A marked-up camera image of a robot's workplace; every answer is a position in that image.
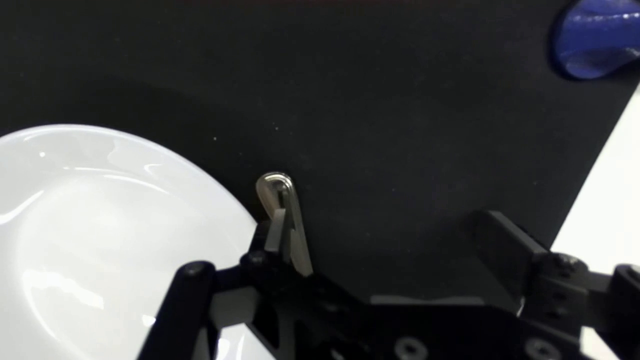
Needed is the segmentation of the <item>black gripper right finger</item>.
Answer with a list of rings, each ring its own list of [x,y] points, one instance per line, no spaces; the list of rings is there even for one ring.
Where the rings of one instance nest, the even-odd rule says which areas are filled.
[[[474,248],[513,299],[523,295],[536,261],[547,254],[541,244],[498,209],[477,214]]]

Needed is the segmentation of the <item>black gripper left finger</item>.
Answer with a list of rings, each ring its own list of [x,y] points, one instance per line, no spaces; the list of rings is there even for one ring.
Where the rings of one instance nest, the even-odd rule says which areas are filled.
[[[248,272],[311,276],[309,250],[289,209],[279,207],[269,220],[262,220],[252,235],[248,251],[240,258]]]

